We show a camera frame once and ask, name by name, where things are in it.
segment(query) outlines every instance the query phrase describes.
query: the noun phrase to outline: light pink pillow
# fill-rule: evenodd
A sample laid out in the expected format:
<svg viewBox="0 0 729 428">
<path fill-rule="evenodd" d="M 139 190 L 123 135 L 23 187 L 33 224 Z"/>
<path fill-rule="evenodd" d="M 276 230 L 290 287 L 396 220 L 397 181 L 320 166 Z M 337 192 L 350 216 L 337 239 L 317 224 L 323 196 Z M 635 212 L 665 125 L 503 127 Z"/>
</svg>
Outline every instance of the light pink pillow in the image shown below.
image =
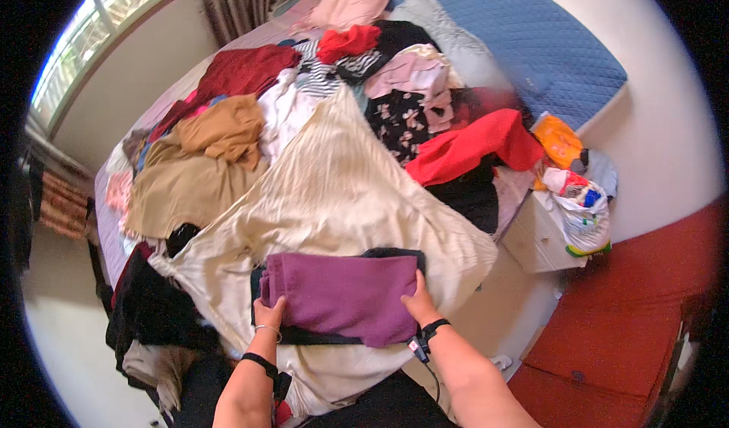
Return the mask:
<svg viewBox="0 0 729 428">
<path fill-rule="evenodd" d="M 337 32 L 352 25 L 371 25 L 380 18 L 390 0 L 321 0 L 304 22 Z"/>
</svg>

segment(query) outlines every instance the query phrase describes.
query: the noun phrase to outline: white nightstand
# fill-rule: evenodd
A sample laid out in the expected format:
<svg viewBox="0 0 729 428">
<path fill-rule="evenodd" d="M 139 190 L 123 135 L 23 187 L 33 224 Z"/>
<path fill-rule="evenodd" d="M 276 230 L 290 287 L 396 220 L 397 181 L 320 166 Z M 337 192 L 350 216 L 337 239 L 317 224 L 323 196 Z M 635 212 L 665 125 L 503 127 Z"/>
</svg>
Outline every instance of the white nightstand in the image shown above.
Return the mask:
<svg viewBox="0 0 729 428">
<path fill-rule="evenodd" d="M 525 273 L 542 273 L 587 265 L 587 257 L 572 257 L 561 227 L 561 217 L 550 194 L 533 191 L 502 237 Z"/>
</svg>

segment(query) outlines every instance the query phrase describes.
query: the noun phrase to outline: window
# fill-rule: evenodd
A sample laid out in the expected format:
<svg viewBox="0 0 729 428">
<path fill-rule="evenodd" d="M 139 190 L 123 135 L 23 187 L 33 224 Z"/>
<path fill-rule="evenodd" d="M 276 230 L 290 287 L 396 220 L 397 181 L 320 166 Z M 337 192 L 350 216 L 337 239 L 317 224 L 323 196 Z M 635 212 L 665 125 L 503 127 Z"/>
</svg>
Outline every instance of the window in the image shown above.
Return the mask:
<svg viewBox="0 0 729 428">
<path fill-rule="evenodd" d="M 74 81 L 94 56 L 157 1 L 85 0 L 81 4 L 58 38 L 33 91 L 31 114 L 46 132 Z"/>
</svg>

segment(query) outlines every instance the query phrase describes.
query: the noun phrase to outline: silver bracelet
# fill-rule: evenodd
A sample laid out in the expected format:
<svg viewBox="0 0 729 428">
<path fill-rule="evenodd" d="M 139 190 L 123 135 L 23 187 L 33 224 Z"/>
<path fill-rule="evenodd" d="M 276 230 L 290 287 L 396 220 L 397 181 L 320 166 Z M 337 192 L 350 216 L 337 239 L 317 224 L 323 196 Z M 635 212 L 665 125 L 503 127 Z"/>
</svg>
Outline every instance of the silver bracelet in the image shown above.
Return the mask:
<svg viewBox="0 0 729 428">
<path fill-rule="evenodd" d="M 279 332 L 277 329 L 275 329 L 273 327 L 269 327 L 268 325 L 264 325 L 264 324 L 256 325 L 256 327 L 254 328 L 254 332 L 257 332 L 259 328 L 270 328 L 271 330 L 276 332 L 276 335 L 278 336 L 278 340 L 276 341 L 276 344 L 281 343 L 281 340 L 284 339 L 284 336 L 281 334 L 281 332 Z"/>
</svg>

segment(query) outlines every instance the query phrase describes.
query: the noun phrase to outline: black floral blouse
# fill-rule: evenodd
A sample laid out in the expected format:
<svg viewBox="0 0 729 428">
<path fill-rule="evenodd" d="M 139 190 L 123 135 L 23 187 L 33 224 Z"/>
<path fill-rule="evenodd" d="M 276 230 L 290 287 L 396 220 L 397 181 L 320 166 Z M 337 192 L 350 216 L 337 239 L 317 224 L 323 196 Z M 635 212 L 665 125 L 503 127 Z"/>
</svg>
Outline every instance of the black floral blouse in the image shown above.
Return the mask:
<svg viewBox="0 0 729 428">
<path fill-rule="evenodd" d="M 418 146 L 428 141 L 422 94 L 392 90 L 370 99 L 364 115 L 372 131 L 402 167 L 415 159 Z"/>
</svg>

